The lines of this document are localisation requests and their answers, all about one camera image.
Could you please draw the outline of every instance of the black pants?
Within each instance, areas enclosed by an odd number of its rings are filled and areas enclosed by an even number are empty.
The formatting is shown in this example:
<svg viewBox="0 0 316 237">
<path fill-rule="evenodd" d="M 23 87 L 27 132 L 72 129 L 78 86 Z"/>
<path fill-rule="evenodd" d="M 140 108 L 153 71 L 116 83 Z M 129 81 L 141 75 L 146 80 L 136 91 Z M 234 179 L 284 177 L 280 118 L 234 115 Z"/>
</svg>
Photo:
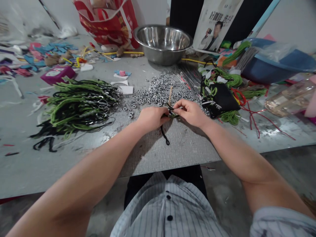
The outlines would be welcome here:
<svg viewBox="0 0 316 237">
<path fill-rule="evenodd" d="M 204 180 L 202 176 L 201 166 L 200 165 L 194 165 L 194 166 L 188 166 L 173 170 L 166 170 L 162 172 L 166 179 L 169 179 L 169 177 L 173 174 L 174 176 L 177 176 L 187 183 L 194 184 L 207 198 L 206 194 L 206 188 L 204 184 Z M 147 181 L 152 177 L 154 173 L 148 173 L 148 174 L 142 174 L 137 176 L 131 176 L 129 178 L 128 184 L 127 184 L 127 191 L 125 194 L 125 200 L 124 200 L 124 210 L 130 203 L 130 201 L 133 199 L 133 197 L 138 193 L 138 191 L 147 183 Z"/>
</svg>

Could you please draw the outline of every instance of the poster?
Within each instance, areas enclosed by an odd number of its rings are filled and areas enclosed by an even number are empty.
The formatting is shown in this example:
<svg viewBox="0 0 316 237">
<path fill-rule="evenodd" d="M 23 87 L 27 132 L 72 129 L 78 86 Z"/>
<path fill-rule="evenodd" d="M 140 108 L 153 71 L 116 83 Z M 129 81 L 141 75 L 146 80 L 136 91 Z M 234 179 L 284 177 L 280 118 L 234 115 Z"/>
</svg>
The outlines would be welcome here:
<svg viewBox="0 0 316 237">
<path fill-rule="evenodd" d="M 205 0 L 193 39 L 196 51 L 217 51 L 244 0 Z"/>
</svg>

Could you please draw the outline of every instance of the pink box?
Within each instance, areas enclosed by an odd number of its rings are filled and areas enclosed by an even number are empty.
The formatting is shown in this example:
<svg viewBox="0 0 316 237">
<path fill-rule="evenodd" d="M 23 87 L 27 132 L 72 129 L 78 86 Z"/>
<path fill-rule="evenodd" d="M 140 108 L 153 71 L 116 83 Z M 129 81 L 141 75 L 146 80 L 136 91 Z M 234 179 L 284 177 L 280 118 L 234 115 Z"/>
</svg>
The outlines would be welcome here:
<svg viewBox="0 0 316 237">
<path fill-rule="evenodd" d="M 56 84 L 57 82 L 68 83 L 67 80 L 63 78 L 72 79 L 76 75 L 76 72 L 68 65 L 57 65 L 53 69 L 50 69 L 45 74 L 43 74 L 40 78 L 46 83 Z"/>
</svg>

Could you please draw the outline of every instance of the clear plastic bottle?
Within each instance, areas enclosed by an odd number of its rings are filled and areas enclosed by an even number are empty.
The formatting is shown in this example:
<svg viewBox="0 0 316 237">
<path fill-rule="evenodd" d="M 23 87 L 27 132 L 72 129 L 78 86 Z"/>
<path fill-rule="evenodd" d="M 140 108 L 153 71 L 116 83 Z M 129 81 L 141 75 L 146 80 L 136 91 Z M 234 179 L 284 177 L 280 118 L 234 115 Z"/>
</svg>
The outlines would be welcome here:
<svg viewBox="0 0 316 237">
<path fill-rule="evenodd" d="M 280 117 L 306 110 L 316 89 L 316 77 L 313 77 L 272 96 L 265 103 L 267 110 Z"/>
</svg>

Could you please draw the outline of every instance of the hand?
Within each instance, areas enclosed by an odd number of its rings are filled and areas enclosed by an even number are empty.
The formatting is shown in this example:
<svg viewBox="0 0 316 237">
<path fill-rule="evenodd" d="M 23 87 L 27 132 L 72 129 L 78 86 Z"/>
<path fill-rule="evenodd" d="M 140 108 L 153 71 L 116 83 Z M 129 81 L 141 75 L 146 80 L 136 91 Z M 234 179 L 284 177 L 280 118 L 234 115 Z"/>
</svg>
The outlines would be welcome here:
<svg viewBox="0 0 316 237">
<path fill-rule="evenodd" d="M 135 123 L 142 131 L 144 131 L 144 133 L 148 133 L 170 120 L 169 117 L 162 117 L 164 114 L 169 114 L 169 110 L 166 107 L 144 108 Z"/>
<path fill-rule="evenodd" d="M 175 103 L 173 108 L 174 110 L 172 112 L 180 115 L 189 124 L 198 128 L 202 128 L 204 125 L 212 122 L 195 102 L 181 99 Z"/>
</svg>

